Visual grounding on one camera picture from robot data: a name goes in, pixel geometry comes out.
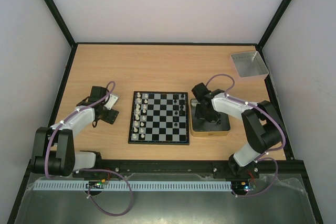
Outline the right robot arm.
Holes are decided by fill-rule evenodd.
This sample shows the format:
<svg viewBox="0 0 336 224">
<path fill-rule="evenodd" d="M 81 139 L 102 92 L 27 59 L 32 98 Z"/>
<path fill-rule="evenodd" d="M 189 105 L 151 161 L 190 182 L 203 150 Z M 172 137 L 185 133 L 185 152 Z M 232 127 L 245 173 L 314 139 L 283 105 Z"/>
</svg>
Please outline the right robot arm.
<svg viewBox="0 0 336 224">
<path fill-rule="evenodd" d="M 232 176 L 242 177 L 251 163 L 261 160 L 267 152 L 284 148 L 284 125 L 270 102 L 244 101 L 220 89 L 210 91 L 204 83 L 197 84 L 192 93 L 198 101 L 195 110 L 198 119 L 213 122 L 224 113 L 243 122 L 247 143 L 228 160 Z"/>
</svg>

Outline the black white chess board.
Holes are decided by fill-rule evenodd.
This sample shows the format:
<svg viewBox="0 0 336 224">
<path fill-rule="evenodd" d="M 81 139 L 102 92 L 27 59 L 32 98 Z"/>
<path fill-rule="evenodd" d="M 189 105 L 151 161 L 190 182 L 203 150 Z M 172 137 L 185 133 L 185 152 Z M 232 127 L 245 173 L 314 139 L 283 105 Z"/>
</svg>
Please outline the black white chess board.
<svg viewBox="0 0 336 224">
<path fill-rule="evenodd" d="M 187 92 L 135 91 L 133 94 L 129 144 L 189 145 Z"/>
</svg>

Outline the metal tin tray with pieces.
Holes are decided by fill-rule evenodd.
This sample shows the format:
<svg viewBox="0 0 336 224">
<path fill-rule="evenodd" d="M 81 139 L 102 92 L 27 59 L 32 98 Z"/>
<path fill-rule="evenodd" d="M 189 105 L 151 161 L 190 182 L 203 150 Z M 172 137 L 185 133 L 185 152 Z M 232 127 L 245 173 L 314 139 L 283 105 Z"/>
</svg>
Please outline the metal tin tray with pieces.
<svg viewBox="0 0 336 224">
<path fill-rule="evenodd" d="M 231 129 L 229 116 L 225 113 L 220 113 L 220 125 L 216 122 L 207 122 L 202 119 L 197 119 L 195 116 L 195 109 L 198 101 L 196 99 L 190 99 L 189 104 L 189 122 L 190 132 L 194 137 L 214 137 L 214 136 L 226 136 Z"/>
</svg>

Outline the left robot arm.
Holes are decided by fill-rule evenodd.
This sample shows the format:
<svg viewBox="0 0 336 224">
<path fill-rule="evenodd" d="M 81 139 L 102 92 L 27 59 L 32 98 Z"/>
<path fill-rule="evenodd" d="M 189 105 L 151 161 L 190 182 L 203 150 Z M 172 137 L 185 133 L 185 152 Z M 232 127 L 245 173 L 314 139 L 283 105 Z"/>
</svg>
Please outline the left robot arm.
<svg viewBox="0 0 336 224">
<path fill-rule="evenodd" d="M 96 127 L 98 121 L 113 124 L 119 114 L 112 107 L 119 97 L 112 88 L 93 86 L 90 95 L 80 101 L 75 109 L 63 120 L 50 127 L 37 129 L 34 138 L 30 169 L 47 178 L 69 176 L 72 172 L 94 168 L 98 153 L 75 151 L 74 139 L 86 126 Z"/>
</svg>

